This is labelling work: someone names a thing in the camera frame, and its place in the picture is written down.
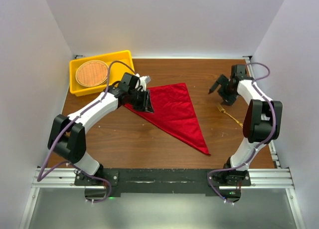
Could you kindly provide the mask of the gold fork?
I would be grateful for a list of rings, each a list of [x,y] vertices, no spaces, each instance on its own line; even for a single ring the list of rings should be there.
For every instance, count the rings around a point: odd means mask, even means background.
[[[235,117],[233,117],[231,114],[229,114],[220,104],[217,104],[216,107],[221,113],[227,115],[229,118],[235,121],[241,128],[243,128],[243,124],[239,120],[237,120]]]

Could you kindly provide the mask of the red cloth napkin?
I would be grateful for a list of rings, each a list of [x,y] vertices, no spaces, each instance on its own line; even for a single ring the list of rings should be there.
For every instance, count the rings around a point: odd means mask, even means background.
[[[127,109],[205,155],[210,155],[185,83],[149,88],[154,113]]]

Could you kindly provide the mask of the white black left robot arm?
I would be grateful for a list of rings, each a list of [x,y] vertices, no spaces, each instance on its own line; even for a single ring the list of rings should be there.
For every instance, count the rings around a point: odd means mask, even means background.
[[[86,180],[98,185],[103,180],[103,166],[86,149],[86,134],[103,117],[121,106],[130,105],[138,112],[153,113],[149,76],[125,73],[117,85],[108,86],[82,109],[53,120],[48,149],[77,169],[86,173]]]

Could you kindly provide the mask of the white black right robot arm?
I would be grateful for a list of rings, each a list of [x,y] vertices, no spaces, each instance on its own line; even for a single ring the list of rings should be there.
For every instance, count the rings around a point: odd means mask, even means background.
[[[248,105],[243,122],[243,140],[222,169],[207,174],[210,182],[234,185],[245,179],[249,166],[258,152],[276,140],[280,133],[283,104],[268,97],[257,85],[257,80],[247,73],[247,65],[231,67],[229,77],[220,75],[210,87],[216,91],[226,105],[233,105],[241,96]]]

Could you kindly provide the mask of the round woven coaster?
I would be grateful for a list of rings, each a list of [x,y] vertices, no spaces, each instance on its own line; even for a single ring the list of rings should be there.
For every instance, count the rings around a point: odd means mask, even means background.
[[[108,78],[108,65],[100,60],[90,60],[77,69],[75,79],[83,87],[95,87],[103,84]]]

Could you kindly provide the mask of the yellow plastic tray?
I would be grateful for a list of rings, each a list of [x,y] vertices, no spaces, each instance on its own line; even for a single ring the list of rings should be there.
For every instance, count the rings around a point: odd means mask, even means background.
[[[76,81],[76,71],[78,70],[78,68],[82,64],[91,60],[103,61],[108,66],[110,66],[113,61],[118,60],[127,64],[132,70],[134,70],[132,55],[129,50],[74,59],[69,62],[69,91],[71,94],[74,94],[75,96],[84,96],[94,93],[100,93],[106,88],[106,83],[95,87],[84,87]],[[121,80],[125,72],[133,74],[133,72],[123,64],[113,64],[109,76],[109,85],[111,85],[115,81]]]

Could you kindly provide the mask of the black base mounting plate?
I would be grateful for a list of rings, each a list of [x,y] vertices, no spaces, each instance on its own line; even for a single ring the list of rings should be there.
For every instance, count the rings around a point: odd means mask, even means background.
[[[112,186],[111,196],[123,194],[204,194],[239,199],[250,186],[248,171],[217,172],[213,169],[104,169]]]

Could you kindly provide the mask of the aluminium frame rail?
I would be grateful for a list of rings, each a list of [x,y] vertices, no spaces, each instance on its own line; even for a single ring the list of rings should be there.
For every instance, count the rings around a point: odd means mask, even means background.
[[[303,229],[289,169],[58,169],[33,190],[23,229]]]

